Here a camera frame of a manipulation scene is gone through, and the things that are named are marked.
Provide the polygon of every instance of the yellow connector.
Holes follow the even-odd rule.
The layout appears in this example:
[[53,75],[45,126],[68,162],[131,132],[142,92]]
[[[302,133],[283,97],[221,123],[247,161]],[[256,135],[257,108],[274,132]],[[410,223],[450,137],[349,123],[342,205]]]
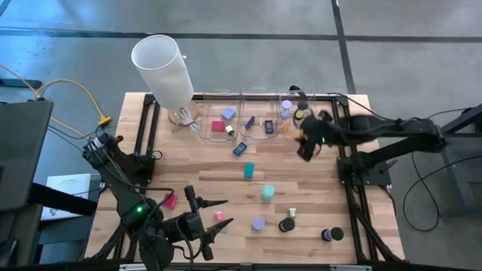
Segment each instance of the yellow connector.
[[99,120],[99,126],[107,126],[112,122],[111,117],[101,116]]

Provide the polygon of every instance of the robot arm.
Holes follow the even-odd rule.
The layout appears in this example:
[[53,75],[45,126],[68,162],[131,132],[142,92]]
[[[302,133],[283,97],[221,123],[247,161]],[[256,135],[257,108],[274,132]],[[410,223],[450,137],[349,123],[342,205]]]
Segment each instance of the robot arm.
[[373,141],[379,137],[408,137],[410,140],[388,150],[381,148],[369,157],[370,165],[398,157],[412,151],[440,152],[446,145],[440,127],[429,119],[382,120],[371,115],[342,117],[339,123],[331,122],[326,111],[318,117],[307,117],[300,126],[296,140],[300,143],[298,155],[306,161],[313,157],[316,145],[350,146]]
[[200,239],[204,260],[212,260],[209,244],[214,242],[215,236],[233,219],[227,219],[204,230],[199,208],[216,206],[226,203],[227,200],[204,200],[196,196],[194,188],[189,185],[184,191],[191,211],[164,220],[160,209],[162,202],[157,204],[153,199],[147,198],[136,190],[139,189],[138,186],[131,183],[134,179],[133,172],[142,170],[142,161],[138,157],[123,153],[117,145],[120,141],[122,137],[113,138],[103,134],[84,146],[82,156],[99,171],[114,194],[121,226],[131,240],[139,241],[140,256],[147,270],[161,271],[166,268],[174,256],[173,243],[183,240],[189,242]]

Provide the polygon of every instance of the black cylinder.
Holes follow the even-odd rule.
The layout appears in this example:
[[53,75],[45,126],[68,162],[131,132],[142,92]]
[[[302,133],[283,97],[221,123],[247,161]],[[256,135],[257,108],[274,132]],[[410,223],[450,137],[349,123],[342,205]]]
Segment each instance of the black cylinder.
[[343,239],[343,237],[344,237],[343,230],[340,229],[339,227],[334,227],[331,230],[325,229],[322,231],[322,239],[325,241],[331,241],[331,240],[340,241],[341,239]]
[[285,218],[281,222],[279,222],[279,230],[281,230],[283,233],[286,233],[290,230],[294,229],[294,220],[293,218]]

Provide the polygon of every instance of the black cap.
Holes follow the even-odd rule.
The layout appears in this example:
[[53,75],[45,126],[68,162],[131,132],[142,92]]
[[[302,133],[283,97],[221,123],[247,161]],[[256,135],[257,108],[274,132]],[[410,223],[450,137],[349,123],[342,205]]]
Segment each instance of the black cap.
[[330,230],[330,235],[333,240],[340,241],[343,239],[344,233],[343,230],[340,229],[339,227],[334,227],[333,229]]
[[294,229],[294,220],[293,218],[285,218],[281,222],[279,222],[279,230],[283,233]]
[[307,110],[308,109],[308,103],[305,101],[301,101],[298,103],[298,109],[300,110]]

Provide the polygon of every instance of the white paper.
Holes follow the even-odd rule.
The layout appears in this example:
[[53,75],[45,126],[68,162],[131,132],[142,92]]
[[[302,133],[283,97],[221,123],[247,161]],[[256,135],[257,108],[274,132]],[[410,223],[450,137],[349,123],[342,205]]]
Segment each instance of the white paper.
[[[87,192],[90,189],[90,174],[50,176],[47,179],[47,187],[71,195]],[[89,193],[83,193],[75,196],[88,199]],[[44,207],[44,209],[42,210],[41,221],[76,217],[80,217],[80,215],[72,214],[71,212],[66,212],[62,210],[52,209],[49,207]]]

